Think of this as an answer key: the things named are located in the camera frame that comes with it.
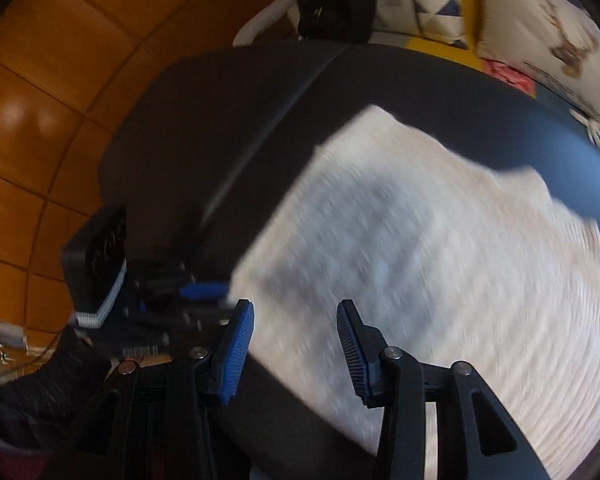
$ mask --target pink fabric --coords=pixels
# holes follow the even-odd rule
[[[0,473],[4,480],[37,480],[51,455],[16,456],[0,451]]]
[[[499,61],[491,59],[481,59],[480,61],[482,62],[482,71],[485,74],[494,76],[494,78],[522,90],[531,97],[536,96],[536,84],[529,76]]]

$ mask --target screw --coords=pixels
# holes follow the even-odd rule
[[[121,375],[129,375],[136,371],[136,363],[134,361],[122,361],[118,367],[118,372]]]
[[[402,350],[397,346],[388,346],[382,353],[389,359],[400,359],[402,357]]]
[[[208,350],[202,346],[194,346],[189,352],[189,355],[194,359],[205,358],[208,354]]]
[[[464,362],[464,361],[458,361],[454,365],[454,368],[456,369],[456,372],[458,372],[460,375],[464,375],[464,376],[467,376],[471,372],[474,371],[474,369],[471,368],[471,365],[469,363]]]

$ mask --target white strip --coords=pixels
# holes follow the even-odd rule
[[[120,272],[116,278],[116,281],[113,282],[113,286],[111,290],[107,294],[107,297],[100,305],[98,311],[93,314],[91,312],[76,312],[75,320],[78,322],[78,325],[82,328],[100,328],[104,323],[104,320],[107,319],[109,312],[113,308],[114,303],[118,298],[118,294],[120,293],[120,288],[122,288],[122,283],[125,281],[126,276],[126,260],[122,262],[122,266],[120,267]]]

